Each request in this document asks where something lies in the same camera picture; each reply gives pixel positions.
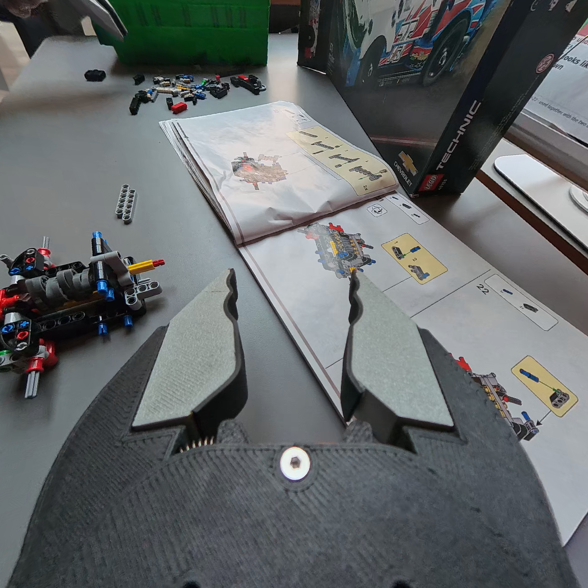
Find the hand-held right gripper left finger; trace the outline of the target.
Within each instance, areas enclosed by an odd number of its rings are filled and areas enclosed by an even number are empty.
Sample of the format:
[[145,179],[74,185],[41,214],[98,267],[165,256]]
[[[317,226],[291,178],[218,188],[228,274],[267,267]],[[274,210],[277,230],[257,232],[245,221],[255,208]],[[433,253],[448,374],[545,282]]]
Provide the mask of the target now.
[[247,401],[238,290],[226,269],[170,322],[132,427],[217,431]]

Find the white monitor stand base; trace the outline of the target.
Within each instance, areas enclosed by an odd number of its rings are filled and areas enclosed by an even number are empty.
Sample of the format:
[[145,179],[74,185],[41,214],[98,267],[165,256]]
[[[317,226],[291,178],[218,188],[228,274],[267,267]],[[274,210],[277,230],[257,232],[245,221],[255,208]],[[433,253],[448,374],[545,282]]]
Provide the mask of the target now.
[[587,191],[526,154],[501,156],[495,170],[587,249]]

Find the lego chassis assembly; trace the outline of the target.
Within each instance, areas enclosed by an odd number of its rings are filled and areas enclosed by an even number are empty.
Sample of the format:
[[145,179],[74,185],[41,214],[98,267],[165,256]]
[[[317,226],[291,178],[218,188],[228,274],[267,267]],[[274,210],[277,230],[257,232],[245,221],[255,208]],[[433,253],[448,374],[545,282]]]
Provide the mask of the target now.
[[25,398],[38,393],[41,374],[58,362],[56,343],[109,329],[132,329],[146,313],[145,300],[162,292],[143,273],[163,259],[136,262],[92,234],[88,264],[55,265],[45,237],[15,259],[1,255],[11,283],[1,288],[1,371],[26,376]]

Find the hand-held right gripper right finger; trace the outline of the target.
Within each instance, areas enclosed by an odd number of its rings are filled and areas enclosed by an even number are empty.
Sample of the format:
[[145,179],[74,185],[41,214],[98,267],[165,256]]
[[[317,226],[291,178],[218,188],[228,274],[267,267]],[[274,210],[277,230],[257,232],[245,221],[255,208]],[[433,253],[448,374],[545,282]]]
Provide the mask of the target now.
[[359,270],[350,278],[349,302],[341,383],[345,420],[369,424],[386,445],[402,446],[405,427],[454,433],[415,322]]

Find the green plastic bin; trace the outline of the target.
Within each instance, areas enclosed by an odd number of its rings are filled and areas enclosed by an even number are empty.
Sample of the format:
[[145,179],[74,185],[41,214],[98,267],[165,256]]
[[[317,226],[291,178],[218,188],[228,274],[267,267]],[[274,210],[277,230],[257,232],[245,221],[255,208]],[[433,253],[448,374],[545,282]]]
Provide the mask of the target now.
[[99,42],[126,65],[266,65],[270,1],[111,1],[128,34]]

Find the lego instruction booklet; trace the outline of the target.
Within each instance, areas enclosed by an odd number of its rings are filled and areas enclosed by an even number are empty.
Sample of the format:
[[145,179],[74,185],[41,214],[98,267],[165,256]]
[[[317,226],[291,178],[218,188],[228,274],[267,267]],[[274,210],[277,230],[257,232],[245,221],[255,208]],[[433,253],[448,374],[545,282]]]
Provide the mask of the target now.
[[429,330],[526,448],[563,543],[587,514],[587,336],[290,102],[159,123],[342,416],[352,273]]

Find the printed paper sheet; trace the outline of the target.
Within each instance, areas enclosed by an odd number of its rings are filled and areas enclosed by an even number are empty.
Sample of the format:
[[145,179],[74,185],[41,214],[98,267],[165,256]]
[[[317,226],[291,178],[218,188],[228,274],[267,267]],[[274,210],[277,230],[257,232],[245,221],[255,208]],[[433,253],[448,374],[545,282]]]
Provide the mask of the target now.
[[551,68],[525,110],[587,143],[587,22]]

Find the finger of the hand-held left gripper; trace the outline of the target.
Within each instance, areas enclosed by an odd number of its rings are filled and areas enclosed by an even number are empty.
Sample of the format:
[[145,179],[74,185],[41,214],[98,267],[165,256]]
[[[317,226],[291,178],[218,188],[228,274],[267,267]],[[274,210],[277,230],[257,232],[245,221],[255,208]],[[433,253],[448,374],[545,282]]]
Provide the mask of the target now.
[[104,28],[115,39],[124,41],[128,31],[109,1],[73,1],[73,8]]

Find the lego set box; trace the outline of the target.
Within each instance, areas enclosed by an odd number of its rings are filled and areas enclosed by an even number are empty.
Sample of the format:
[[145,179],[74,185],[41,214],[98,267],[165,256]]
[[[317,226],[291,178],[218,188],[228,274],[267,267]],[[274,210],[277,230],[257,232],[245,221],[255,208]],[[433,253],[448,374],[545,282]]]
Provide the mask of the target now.
[[301,1],[298,64],[407,194],[460,194],[586,20],[587,1]]

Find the pile of lego pieces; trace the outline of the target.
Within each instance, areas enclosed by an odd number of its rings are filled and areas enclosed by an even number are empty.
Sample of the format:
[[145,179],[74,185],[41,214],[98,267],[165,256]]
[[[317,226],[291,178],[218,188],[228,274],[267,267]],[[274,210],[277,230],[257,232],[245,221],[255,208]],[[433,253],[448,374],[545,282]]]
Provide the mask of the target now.
[[129,105],[129,113],[135,116],[142,105],[152,104],[159,96],[164,96],[167,109],[174,115],[181,114],[187,110],[189,104],[195,106],[208,98],[225,98],[232,87],[246,89],[257,96],[266,91],[264,83],[254,74],[234,75],[227,82],[220,75],[201,80],[182,73],[174,77],[158,75],[152,78],[150,87],[136,91]]

